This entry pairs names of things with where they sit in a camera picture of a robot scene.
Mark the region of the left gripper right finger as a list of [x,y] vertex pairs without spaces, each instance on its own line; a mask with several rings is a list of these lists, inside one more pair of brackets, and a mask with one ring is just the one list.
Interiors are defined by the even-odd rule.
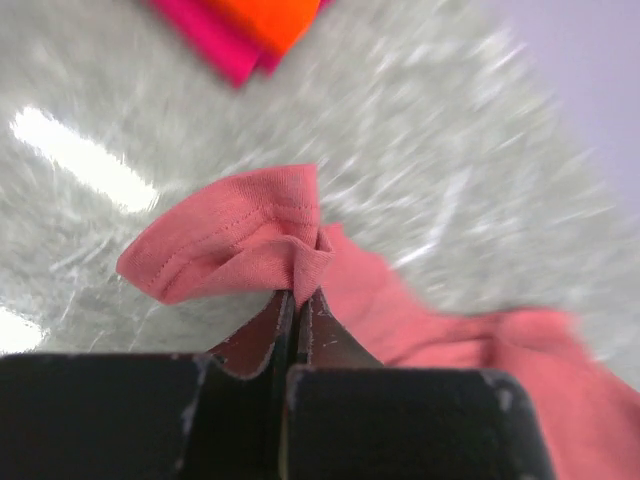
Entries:
[[551,479],[531,399],[486,368],[392,368],[322,293],[298,320],[282,425],[286,479]]

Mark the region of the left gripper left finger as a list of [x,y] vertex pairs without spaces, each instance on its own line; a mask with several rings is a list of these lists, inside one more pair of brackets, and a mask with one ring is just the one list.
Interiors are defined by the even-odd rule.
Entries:
[[5,479],[274,479],[291,296],[207,353],[6,355]]

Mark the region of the salmon pink t shirt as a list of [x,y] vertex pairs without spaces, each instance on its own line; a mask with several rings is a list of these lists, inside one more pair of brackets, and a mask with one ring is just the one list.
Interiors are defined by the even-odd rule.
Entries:
[[566,314],[520,308],[472,317],[430,310],[377,254],[322,222],[312,164],[216,181],[155,220],[117,272],[164,304],[237,292],[322,291],[377,359],[401,367],[489,367],[519,380],[561,479],[639,475],[639,395],[598,364]]

